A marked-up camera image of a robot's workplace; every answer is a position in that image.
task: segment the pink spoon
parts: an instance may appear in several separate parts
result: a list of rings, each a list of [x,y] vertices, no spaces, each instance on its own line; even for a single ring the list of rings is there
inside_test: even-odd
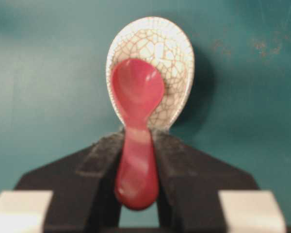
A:
[[[145,209],[159,193],[147,121],[162,100],[164,83],[151,64],[140,59],[127,59],[113,69],[111,89],[125,123],[125,142],[115,181],[115,195],[130,209]]]

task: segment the teal background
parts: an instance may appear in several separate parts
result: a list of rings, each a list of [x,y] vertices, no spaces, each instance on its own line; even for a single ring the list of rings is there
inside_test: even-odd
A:
[[[106,55],[145,16],[175,22],[194,46],[171,133],[251,172],[291,225],[291,0],[0,0],[0,191],[118,130]],[[124,209],[121,226],[158,226],[156,206]]]

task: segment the red spoon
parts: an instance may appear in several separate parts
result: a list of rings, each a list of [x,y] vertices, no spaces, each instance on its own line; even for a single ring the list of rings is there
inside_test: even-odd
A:
[[[159,193],[147,121],[162,100],[164,83],[151,64],[140,59],[127,59],[113,69],[111,90],[125,123],[125,142],[115,181],[115,195],[130,209],[145,209]]]

